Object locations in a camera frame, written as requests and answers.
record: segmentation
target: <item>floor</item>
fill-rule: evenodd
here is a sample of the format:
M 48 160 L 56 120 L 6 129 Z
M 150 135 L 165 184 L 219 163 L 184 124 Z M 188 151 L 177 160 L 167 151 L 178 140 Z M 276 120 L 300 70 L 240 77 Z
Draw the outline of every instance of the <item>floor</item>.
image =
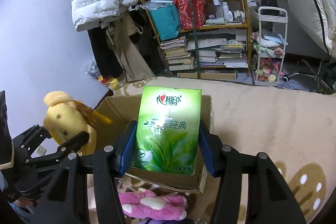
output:
M 291 73 L 302 71 L 310 73 L 309 68 L 305 65 L 297 66 L 294 63 L 284 63 L 283 64 L 283 72 L 286 75 L 290 75 Z M 245 83 L 249 85 L 253 85 L 252 76 L 246 77 L 246 73 L 240 72 L 238 73 L 238 77 L 235 80 L 236 82 Z M 307 78 L 304 76 L 296 76 L 295 78 L 289 80 L 288 82 L 280 81 L 278 84 L 279 89 L 295 89 L 295 90 L 304 90 L 308 92 L 315 92 L 316 90 L 316 83 L 314 79 Z

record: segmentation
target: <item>caster wheel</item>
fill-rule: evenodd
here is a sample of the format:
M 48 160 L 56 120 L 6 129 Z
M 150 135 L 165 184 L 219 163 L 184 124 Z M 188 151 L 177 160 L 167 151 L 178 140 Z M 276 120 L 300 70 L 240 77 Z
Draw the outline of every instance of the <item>caster wheel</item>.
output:
M 288 81 L 289 81 L 288 76 L 287 76 L 287 75 L 284 75 L 284 76 L 282 77 L 282 80 L 283 80 L 284 82 L 288 82 Z

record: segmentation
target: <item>beige blanket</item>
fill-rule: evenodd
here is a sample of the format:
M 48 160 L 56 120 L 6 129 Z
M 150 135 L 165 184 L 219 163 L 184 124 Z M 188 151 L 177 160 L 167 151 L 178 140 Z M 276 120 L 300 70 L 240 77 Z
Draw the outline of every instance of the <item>beige blanket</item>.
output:
M 127 84 L 114 96 L 141 94 L 143 85 L 201 89 L 202 95 L 210 95 L 210 132 L 240 153 L 266 152 L 295 193 L 308 222 L 330 197 L 336 186 L 336 96 L 165 77 Z M 124 182 L 141 185 L 129 178 Z M 204 194 L 187 198 L 189 218 L 209 221 L 218 184 L 219 179 L 208 175 Z M 239 223 L 245 222 L 246 204 L 244 176 Z

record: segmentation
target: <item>white rolling cart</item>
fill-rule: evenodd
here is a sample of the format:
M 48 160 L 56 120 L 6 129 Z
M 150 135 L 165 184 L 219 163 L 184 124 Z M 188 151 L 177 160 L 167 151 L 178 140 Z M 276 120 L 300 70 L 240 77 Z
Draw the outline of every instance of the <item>white rolling cart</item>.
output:
M 285 13 L 286 16 L 268 16 L 268 15 L 262 15 L 261 10 L 277 10 L 277 11 L 282 11 Z M 281 8 L 276 8 L 276 7 L 267 7 L 267 6 L 262 6 L 258 9 L 258 21 L 259 21 L 259 49 L 257 51 L 258 55 L 258 66 L 257 66 L 257 71 L 259 71 L 260 68 L 260 58 L 272 58 L 270 57 L 267 53 L 261 52 L 261 22 L 262 21 L 268 21 L 268 22 L 278 22 L 278 23 L 284 23 L 285 26 L 285 41 L 287 41 L 287 26 L 288 26 L 288 13 L 285 9 Z M 279 71 L 276 72 L 276 80 L 275 82 L 268 82 L 268 81 L 258 81 L 258 74 L 252 70 L 252 75 L 253 75 L 253 81 L 255 85 L 278 85 L 280 81 L 280 73 L 282 71 L 282 66 L 284 63 L 284 58 L 285 58 L 285 50 L 286 50 L 286 45 L 283 45 L 283 54 L 277 55 L 276 57 L 273 57 L 273 59 L 281 59 L 281 65 L 279 68 Z

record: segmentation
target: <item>green tissue package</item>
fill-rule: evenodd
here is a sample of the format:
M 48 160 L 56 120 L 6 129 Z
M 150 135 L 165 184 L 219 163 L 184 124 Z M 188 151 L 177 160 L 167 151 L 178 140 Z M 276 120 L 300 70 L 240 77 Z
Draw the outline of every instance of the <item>green tissue package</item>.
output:
M 193 175 L 201 98 L 201 90 L 145 86 L 132 166 Z

